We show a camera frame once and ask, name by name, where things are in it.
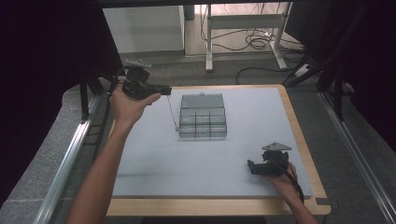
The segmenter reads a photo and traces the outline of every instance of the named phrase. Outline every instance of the human hand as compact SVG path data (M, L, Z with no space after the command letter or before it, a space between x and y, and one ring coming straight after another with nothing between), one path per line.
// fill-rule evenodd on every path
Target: human hand
M110 97L116 119L115 129L129 133L134 124L142 117L145 107L151 105L160 97L161 95L156 93L144 100L133 99L122 91L122 84L119 83Z
M296 168L295 166L289 162L288 173L297 180ZM281 176L265 176L285 200L289 198L298 198L298 191L291 183L291 180L286 175Z

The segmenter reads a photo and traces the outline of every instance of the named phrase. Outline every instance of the white surface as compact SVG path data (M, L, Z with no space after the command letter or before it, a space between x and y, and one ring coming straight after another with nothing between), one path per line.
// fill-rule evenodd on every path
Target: white surface
M127 139L114 196L127 197L271 197L264 178L252 175L247 160L262 162L262 146L274 141L292 147L306 196L312 189L290 123L275 88L172 90L178 122L181 95L222 93L228 133L223 140L180 139L165 96L148 106Z
M184 49L183 6L103 11L119 53Z

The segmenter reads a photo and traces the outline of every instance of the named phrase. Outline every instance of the aluminum rail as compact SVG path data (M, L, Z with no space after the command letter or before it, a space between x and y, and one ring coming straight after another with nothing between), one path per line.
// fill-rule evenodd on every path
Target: aluminum rail
M79 149L81 148L84 137L90 127L92 116L99 103L100 96L94 95L90 101L90 115L84 123L80 123L77 127L75 135L69 145L69 148L64 155L64 159L54 177L52 184L49 187L49 191L38 210L37 216L35 217L35 224L46 224L49 223L55 206L64 190L64 184L69 177L70 171L73 168L73 164L78 155Z
M329 94L320 92L319 96L326 105L327 111L332 121L334 122L335 127L337 128L338 132L341 134L346 144L346 147L352 156L352 159L354 160L356 166L361 172L361 176L366 182L369 190L372 192L385 219L389 224L396 223L396 210L393 205L392 199L388 196L382 184L375 177L373 170L370 168L370 165L367 163L367 160L364 159L361 150L359 149L358 145L356 144L355 140L350 134L345 123L341 121L332 110L332 100L330 99Z

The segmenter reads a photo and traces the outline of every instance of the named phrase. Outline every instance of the desk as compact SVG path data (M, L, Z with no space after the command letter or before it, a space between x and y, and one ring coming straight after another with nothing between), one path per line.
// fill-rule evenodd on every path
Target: desk
M327 198L315 164L304 140L303 133L294 115L286 90L280 85L223 86L223 87L179 87L180 89L241 89L276 88L290 122L292 134L300 150L301 158L312 187L312 197L305 205L314 215L327 215L329 205L317 204L317 198ZM108 216L268 216L290 215L288 206L279 198L113 198L107 211Z

